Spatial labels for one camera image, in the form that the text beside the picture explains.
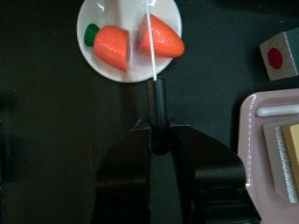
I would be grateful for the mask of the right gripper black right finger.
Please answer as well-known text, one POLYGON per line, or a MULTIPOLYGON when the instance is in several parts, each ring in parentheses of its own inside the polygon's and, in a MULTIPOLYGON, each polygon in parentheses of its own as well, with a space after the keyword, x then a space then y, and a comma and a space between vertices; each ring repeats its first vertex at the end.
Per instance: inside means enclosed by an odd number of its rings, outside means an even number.
POLYGON ((259 224, 238 154, 190 126, 173 127, 183 224, 259 224))

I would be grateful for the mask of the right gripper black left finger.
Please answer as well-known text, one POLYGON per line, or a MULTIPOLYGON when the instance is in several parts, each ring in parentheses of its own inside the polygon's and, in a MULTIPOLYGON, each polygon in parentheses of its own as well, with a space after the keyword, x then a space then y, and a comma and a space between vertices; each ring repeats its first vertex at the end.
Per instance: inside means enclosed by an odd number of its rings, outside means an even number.
POLYGON ((97 176, 91 224, 150 224, 150 136, 139 121, 109 149, 97 176))

